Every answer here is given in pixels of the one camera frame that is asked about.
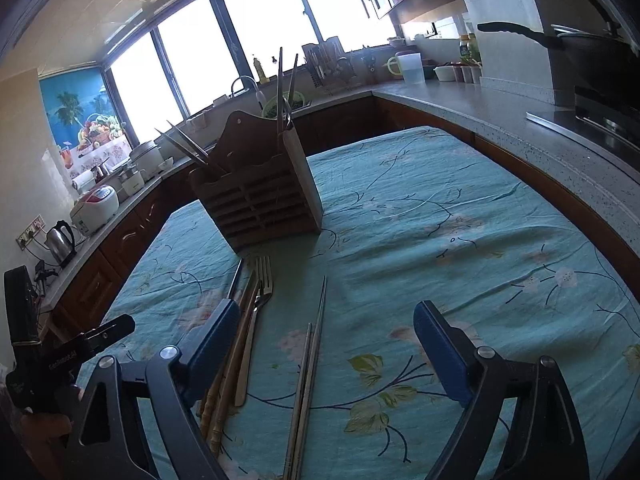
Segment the metal bolt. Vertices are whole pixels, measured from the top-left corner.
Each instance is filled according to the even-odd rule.
[[[478,352],[478,355],[484,359],[491,359],[495,356],[495,350],[490,346],[479,346],[476,352]]]
[[[115,359],[110,355],[107,355],[98,361],[98,366],[100,368],[109,368],[111,365],[114,364],[114,362],[115,362]]]
[[[556,366],[556,361],[548,355],[543,355],[540,358],[540,364],[546,366],[547,368],[554,368]]]
[[[160,351],[160,357],[162,359],[172,359],[178,353],[178,349],[175,346],[165,346]]]

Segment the power outlet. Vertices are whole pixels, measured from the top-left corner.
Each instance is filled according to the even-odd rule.
[[[35,235],[44,229],[45,223],[42,219],[41,215],[38,215],[28,226],[22,231],[20,236],[18,236],[15,241],[18,242],[21,250],[24,248],[35,238]]]

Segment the fork handle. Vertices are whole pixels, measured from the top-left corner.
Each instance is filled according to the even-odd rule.
[[[254,311],[251,313],[251,321],[249,322],[249,330],[246,334],[246,341],[244,343],[244,354],[242,354],[242,364],[240,365],[240,372],[238,373],[238,386],[236,386],[236,400],[234,404],[236,407],[244,405],[246,400],[246,389],[249,382],[249,364],[251,362],[251,351],[254,346],[254,332],[255,332],[255,320],[258,317],[258,308],[254,307]]]

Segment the frying pan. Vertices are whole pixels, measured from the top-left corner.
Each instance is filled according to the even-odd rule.
[[[481,32],[514,32],[536,41],[548,50],[562,50],[580,76],[596,91],[637,107],[640,60],[618,36],[615,23],[597,0],[591,2],[607,23],[605,35],[552,25],[556,36],[535,32],[516,23],[478,23]]]

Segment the blue gripper pad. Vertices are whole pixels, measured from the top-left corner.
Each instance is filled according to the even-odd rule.
[[[415,306],[414,330],[445,393],[466,408],[475,395],[470,384],[471,368],[478,364],[473,343],[449,325],[431,301]]]
[[[172,373],[187,407],[193,406],[211,386],[236,336],[239,319],[236,302],[222,300],[203,326],[191,329],[184,337],[182,355]]]

